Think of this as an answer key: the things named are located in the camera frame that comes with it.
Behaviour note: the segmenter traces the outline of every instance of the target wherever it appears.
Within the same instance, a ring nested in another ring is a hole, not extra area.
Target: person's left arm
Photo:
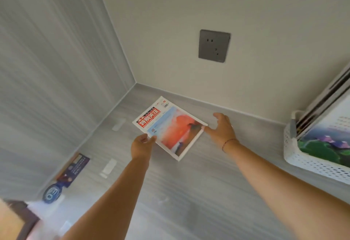
[[[123,240],[139,196],[156,137],[138,136],[131,162],[106,193],[72,226],[62,240]]]

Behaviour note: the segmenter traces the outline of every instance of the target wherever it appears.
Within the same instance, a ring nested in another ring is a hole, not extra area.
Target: forearm
[[[237,142],[227,143],[225,152],[299,239],[348,239],[347,203],[290,175]]]
[[[148,164],[147,160],[132,160],[110,189],[62,239],[124,239]]]

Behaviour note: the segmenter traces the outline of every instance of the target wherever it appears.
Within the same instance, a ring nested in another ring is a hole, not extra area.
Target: perforated basket
[[[296,140],[296,119],[303,111],[294,111],[284,129],[284,159],[297,167],[350,184],[350,168],[303,153]]]

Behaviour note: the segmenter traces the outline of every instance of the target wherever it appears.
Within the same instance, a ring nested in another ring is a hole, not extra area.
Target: beaded bracelet
[[[226,152],[224,151],[224,146],[226,145],[226,143],[228,143],[229,141],[232,141],[232,140],[234,140],[234,138],[227,140],[227,141],[224,143],[224,145],[222,145],[222,151],[223,151],[224,153],[226,153]]]

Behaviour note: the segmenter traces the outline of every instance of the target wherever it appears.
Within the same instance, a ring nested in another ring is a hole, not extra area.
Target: gray wall socket
[[[199,33],[198,57],[217,62],[225,62],[231,34],[202,29]]]

